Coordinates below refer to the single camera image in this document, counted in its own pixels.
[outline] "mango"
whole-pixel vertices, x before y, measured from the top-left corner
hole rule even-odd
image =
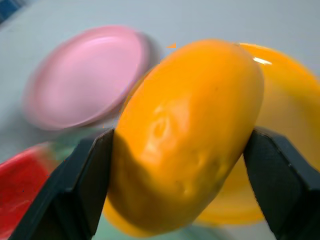
[[[191,224],[243,153],[263,96],[259,65],[236,44],[205,39],[166,57],[118,120],[108,221],[134,237]]]

